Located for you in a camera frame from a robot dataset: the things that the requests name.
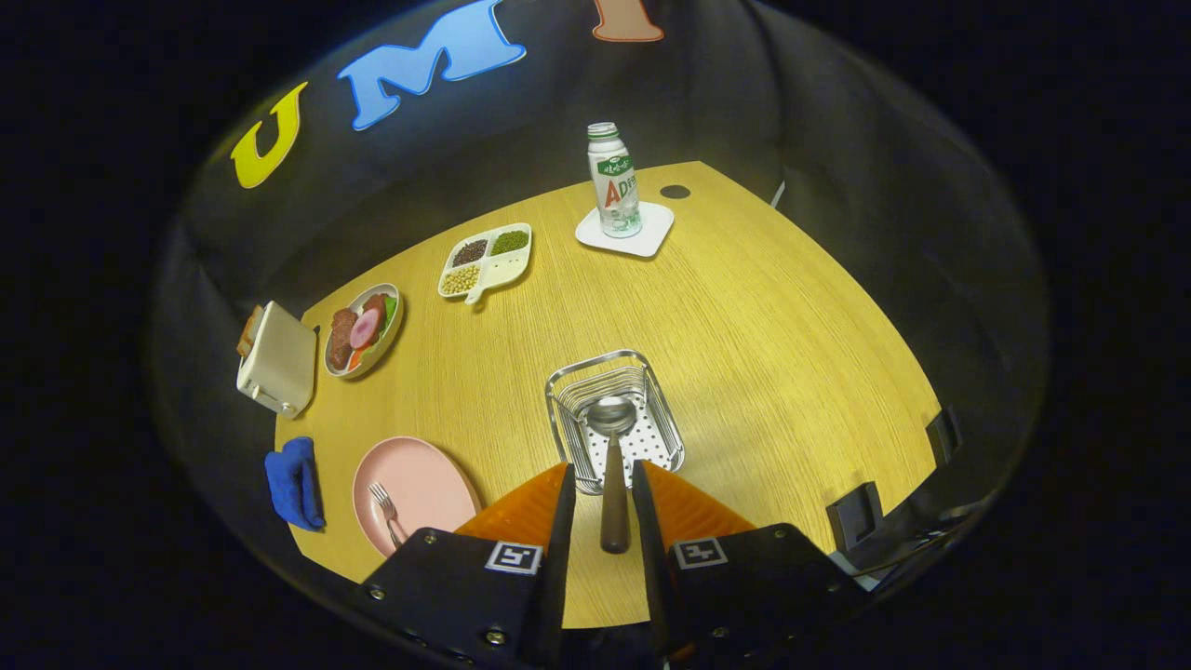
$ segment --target bottle label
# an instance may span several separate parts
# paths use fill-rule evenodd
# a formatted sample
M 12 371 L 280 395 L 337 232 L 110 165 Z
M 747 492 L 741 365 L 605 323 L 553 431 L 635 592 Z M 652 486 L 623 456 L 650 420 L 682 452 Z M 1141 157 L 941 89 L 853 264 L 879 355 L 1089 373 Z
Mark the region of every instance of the bottle label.
M 632 156 L 612 156 L 596 163 L 596 171 L 606 176 L 617 176 L 632 169 Z
M 626 237 L 641 230 L 637 174 L 628 152 L 596 159 L 592 164 L 600 227 L 613 237 Z

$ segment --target letter m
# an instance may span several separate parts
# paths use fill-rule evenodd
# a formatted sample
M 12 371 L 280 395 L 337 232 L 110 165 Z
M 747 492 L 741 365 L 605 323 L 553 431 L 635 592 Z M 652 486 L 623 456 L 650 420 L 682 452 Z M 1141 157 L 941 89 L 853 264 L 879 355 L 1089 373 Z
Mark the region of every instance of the letter m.
M 351 127 L 364 130 L 393 113 L 401 99 L 385 92 L 382 81 L 422 95 L 430 90 L 438 56 L 447 54 L 443 79 L 459 81 L 519 61 L 525 48 L 510 44 L 497 24 L 500 0 L 479 0 L 450 11 L 430 27 L 417 49 L 384 45 L 343 68 L 338 79 L 351 82 L 360 114 Z

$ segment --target wood grain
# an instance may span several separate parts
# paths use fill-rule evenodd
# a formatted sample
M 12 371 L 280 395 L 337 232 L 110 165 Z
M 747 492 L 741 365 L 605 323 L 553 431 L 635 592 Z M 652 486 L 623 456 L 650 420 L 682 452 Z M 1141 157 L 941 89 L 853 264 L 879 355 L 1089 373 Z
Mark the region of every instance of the wood grain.
M 824 507 L 875 481 L 886 511 L 933 470 L 924 432 L 939 401 L 912 353 L 867 293 L 788 219 L 698 163 L 637 173 L 644 200 L 674 211 L 653 258 L 574 237 L 594 205 L 582 182 L 455 226 L 380 263 L 312 306 L 322 325 L 361 290 L 392 282 L 407 301 L 388 355 L 344 382 L 318 367 L 314 397 L 278 419 L 276 447 L 314 440 L 326 528 L 294 528 L 310 559 L 356 582 L 381 563 L 356 524 L 351 481 L 376 443 L 426 440 L 450 455 L 487 505 L 557 462 L 543 388 L 555 370 L 632 349 L 654 365 L 687 449 L 679 471 L 757 526 L 788 521 L 824 551 Z M 680 183 L 685 199 L 663 198 Z M 394 212 L 394 225 L 400 225 Z M 436 292 L 461 238 L 534 226 L 526 271 L 466 306 Z M 643 621 L 636 513 L 631 549 L 599 547 L 600 501 L 575 506 L 566 627 Z

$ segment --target blue cloth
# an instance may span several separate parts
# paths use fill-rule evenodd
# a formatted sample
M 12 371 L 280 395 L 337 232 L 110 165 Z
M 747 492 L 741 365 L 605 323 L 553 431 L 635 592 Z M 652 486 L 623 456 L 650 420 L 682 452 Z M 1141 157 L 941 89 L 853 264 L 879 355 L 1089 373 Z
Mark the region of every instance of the blue cloth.
M 289 524 L 306 531 L 326 526 L 314 486 L 314 442 L 294 438 L 280 452 L 264 455 L 273 509 Z

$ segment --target black background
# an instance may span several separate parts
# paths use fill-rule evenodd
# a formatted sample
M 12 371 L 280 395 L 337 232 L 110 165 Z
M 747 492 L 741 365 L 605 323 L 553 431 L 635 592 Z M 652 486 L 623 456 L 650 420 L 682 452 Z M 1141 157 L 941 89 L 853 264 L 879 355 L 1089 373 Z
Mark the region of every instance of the black background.
M 261 90 L 405 5 L 42 4 L 11 19 L 6 134 L 12 184 L 30 196 L 12 239 L 45 236 L 10 244 L 13 330 L 71 345 L 35 332 L 18 351 L 39 356 L 6 363 L 35 401 L 17 424 L 32 431 L 10 444 L 12 575 L 30 597 L 10 608 L 5 635 L 29 666 L 384 662 L 382 643 L 282 583 L 189 494 L 143 402 L 139 334 L 160 231 L 211 140 Z M 1154 468 L 1151 433 L 1177 370 L 1145 355 L 1173 343 L 1154 287 L 1183 284 L 1158 258 L 1185 205 L 1164 188 L 1180 123 L 1186 134 L 1173 35 L 1186 10 L 786 5 L 972 137 L 1019 196 L 1055 295 L 1047 419 L 1004 513 L 960 547 L 962 568 L 948 558 L 935 588 L 906 596 L 917 635 L 850 653 L 929 666 L 1176 664 L 1185 628 L 1158 568 L 1179 533 L 1146 534 L 1164 506 L 1145 477 L 1173 477 Z M 33 465 L 46 476 L 24 477 Z

